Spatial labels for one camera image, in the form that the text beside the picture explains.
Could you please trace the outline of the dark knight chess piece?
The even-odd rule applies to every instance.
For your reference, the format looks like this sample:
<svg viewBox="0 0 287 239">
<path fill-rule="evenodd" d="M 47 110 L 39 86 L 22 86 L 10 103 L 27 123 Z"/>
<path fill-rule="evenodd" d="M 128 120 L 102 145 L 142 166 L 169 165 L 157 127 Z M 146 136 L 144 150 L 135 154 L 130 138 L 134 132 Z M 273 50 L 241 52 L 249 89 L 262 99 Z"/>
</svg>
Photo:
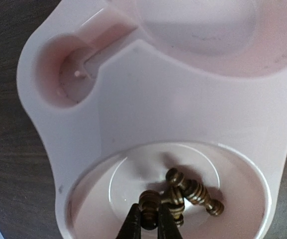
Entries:
<svg viewBox="0 0 287 239">
<path fill-rule="evenodd" d="M 158 210 L 161 204 L 161 196 L 154 190 L 146 190 L 139 196 L 139 208 L 141 211 L 141 227 L 152 231 L 158 226 Z"/>
</svg>

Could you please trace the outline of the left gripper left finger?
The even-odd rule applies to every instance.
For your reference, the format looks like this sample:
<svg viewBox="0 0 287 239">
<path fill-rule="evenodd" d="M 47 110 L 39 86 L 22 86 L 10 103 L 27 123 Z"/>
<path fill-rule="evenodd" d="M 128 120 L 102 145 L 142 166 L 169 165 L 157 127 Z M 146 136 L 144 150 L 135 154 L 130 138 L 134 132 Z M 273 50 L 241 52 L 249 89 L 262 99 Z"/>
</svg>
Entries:
<svg viewBox="0 0 287 239">
<path fill-rule="evenodd" d="M 119 232 L 117 239 L 141 239 L 141 211 L 139 204 L 134 203 Z"/>
</svg>

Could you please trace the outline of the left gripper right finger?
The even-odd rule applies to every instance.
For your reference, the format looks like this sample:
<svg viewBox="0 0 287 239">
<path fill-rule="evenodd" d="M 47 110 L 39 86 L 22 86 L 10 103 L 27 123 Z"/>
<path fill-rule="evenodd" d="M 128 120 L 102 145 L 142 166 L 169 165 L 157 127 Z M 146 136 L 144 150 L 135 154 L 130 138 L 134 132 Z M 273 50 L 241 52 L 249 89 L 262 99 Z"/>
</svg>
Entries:
<svg viewBox="0 0 287 239">
<path fill-rule="evenodd" d="M 182 239 L 182 235 L 174 222 L 174 218 L 165 204 L 161 204 L 158 210 L 158 238 Z"/>
</svg>

